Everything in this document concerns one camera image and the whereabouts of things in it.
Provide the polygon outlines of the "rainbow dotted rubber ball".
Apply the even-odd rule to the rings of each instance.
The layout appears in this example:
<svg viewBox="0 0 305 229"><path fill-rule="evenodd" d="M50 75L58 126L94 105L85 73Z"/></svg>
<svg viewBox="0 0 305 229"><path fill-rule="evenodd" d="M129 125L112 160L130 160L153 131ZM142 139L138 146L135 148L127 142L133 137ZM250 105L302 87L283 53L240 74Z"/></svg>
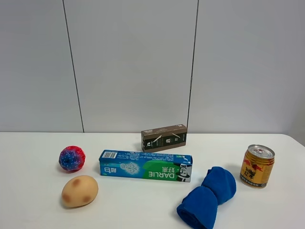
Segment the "rainbow dotted rubber ball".
<svg viewBox="0 0 305 229"><path fill-rule="evenodd" d="M76 172L82 169L86 155L78 146L68 146L59 155L59 164L62 169L68 172Z"/></svg>

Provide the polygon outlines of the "brown capsule box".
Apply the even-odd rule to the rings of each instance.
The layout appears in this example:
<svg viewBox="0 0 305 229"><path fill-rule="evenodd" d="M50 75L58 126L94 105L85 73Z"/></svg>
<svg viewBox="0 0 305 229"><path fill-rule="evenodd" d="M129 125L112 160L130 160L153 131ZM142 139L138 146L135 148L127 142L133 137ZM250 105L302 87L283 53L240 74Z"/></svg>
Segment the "brown capsule box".
<svg viewBox="0 0 305 229"><path fill-rule="evenodd" d="M154 153L186 145L188 128L183 125L172 125L141 131L142 151Z"/></svg>

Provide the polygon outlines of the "blue green toothpaste box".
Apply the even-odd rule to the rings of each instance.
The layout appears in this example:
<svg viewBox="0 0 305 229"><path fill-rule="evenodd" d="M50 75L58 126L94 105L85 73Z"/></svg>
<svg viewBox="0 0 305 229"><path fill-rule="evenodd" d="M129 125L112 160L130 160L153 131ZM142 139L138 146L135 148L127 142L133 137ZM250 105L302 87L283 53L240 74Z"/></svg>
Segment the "blue green toothpaste box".
<svg viewBox="0 0 305 229"><path fill-rule="evenodd" d="M99 163L102 176L190 182L193 158L191 155L104 150Z"/></svg>

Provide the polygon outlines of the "blue rolled towel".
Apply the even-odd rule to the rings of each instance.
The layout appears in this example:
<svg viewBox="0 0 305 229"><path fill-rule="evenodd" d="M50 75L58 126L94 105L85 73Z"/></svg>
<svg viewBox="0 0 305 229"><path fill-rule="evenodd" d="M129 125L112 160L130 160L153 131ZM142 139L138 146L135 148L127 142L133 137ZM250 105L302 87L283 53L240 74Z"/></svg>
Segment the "blue rolled towel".
<svg viewBox="0 0 305 229"><path fill-rule="evenodd" d="M212 229L218 206L232 199L235 193L233 175L222 167L212 167L202 184L182 200L177 214L193 229Z"/></svg>

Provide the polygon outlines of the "toy potato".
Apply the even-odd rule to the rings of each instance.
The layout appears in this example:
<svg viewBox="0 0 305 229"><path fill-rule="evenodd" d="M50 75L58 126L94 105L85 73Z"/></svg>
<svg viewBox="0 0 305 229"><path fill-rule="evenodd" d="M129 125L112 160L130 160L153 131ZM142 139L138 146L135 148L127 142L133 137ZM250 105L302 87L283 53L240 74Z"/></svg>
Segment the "toy potato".
<svg viewBox="0 0 305 229"><path fill-rule="evenodd" d="M69 180L61 192L61 202L67 208L77 208L90 204L99 191L97 181L87 175Z"/></svg>

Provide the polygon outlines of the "gold energy drink can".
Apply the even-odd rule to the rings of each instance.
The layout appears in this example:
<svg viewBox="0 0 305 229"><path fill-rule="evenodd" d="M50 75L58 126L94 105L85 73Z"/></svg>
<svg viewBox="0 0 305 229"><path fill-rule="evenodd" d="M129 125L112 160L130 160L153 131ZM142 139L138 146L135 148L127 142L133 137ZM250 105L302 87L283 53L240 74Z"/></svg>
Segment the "gold energy drink can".
<svg viewBox="0 0 305 229"><path fill-rule="evenodd" d="M249 145L243 159L240 179L253 188L267 186L275 162L275 153L263 145Z"/></svg>

